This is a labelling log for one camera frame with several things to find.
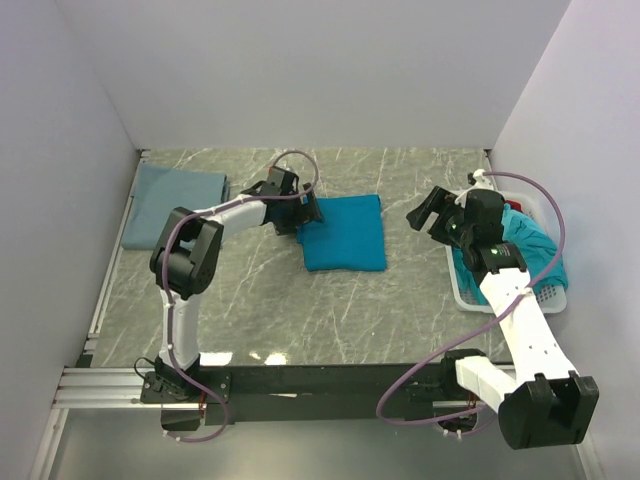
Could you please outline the bright blue t shirt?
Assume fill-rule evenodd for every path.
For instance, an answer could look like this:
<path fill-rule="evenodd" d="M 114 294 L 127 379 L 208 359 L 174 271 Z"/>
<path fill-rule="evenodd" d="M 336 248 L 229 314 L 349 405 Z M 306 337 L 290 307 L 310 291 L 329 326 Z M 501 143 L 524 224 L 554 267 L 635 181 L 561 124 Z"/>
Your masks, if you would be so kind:
<path fill-rule="evenodd" d="M 378 195 L 320 198 L 317 203 L 324 220 L 310 222 L 297 233 L 308 271 L 386 270 L 382 205 Z"/>

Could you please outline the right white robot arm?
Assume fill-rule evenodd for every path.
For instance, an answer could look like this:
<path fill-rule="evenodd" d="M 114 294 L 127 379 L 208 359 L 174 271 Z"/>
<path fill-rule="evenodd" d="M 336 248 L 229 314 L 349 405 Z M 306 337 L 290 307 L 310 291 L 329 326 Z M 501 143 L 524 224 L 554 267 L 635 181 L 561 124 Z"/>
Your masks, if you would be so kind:
<path fill-rule="evenodd" d="M 501 433 L 514 450 L 579 444 L 590 425 L 599 389 L 580 375 L 552 334 L 530 286 L 520 249 L 504 240 L 506 205 L 497 191 L 471 189 L 465 200 L 439 186 L 406 218 L 441 244 L 458 248 L 465 266 L 500 317 L 515 374 L 509 376 L 484 354 L 445 353 L 441 366 L 447 387 L 473 393 L 498 415 Z"/>

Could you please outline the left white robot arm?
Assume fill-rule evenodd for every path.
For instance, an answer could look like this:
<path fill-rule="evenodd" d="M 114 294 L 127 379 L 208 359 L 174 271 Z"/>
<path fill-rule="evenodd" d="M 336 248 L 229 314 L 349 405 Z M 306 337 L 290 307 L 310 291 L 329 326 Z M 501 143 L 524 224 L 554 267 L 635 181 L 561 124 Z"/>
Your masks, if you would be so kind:
<path fill-rule="evenodd" d="M 162 365 L 186 377 L 199 363 L 198 322 L 201 295 L 216 273 L 223 243 L 254 227 L 270 224 L 278 235 L 293 235 L 304 225 L 322 223 L 313 182 L 277 166 L 265 180 L 215 207 L 171 211 L 150 259 L 163 302 Z"/>

